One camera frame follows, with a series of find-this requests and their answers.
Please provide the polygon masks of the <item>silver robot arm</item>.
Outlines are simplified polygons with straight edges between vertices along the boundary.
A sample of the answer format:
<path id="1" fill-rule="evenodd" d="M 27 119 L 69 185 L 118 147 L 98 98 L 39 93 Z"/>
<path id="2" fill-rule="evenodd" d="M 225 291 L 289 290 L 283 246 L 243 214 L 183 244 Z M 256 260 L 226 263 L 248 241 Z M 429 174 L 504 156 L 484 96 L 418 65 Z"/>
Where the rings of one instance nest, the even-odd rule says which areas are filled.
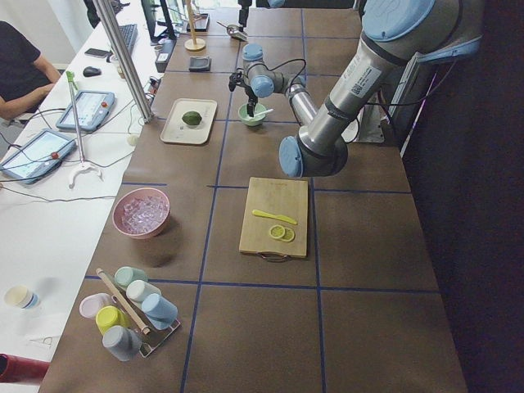
<path id="1" fill-rule="evenodd" d="M 279 163 L 289 177 L 337 174 L 346 164 L 343 132 L 394 69 L 415 54 L 423 62 L 447 62 L 475 53 L 481 40 L 483 1 L 367 1 L 357 51 L 320 107 L 315 107 L 299 77 L 270 70 L 259 44 L 242 50 L 242 70 L 229 87 L 242 86 L 252 113 L 259 99 L 285 95 L 300 124 L 284 138 Z"/>

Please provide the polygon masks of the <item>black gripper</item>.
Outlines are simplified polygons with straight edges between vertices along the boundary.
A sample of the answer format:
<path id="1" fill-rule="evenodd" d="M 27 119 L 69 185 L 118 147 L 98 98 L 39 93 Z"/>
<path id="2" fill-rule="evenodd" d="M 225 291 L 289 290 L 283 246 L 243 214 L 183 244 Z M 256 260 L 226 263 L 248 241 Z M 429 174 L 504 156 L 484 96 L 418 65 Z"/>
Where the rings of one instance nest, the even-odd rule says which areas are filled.
<path id="1" fill-rule="evenodd" d="M 255 106 L 258 103 L 258 97 L 255 95 L 251 86 L 244 87 L 245 93 L 248 96 L 248 102 L 246 104 L 246 113 L 249 117 L 255 116 Z"/>
<path id="2" fill-rule="evenodd" d="M 238 0 L 237 4 L 240 6 L 240 10 L 238 13 L 239 26 L 246 27 L 249 16 L 249 10 L 251 7 L 251 0 Z"/>

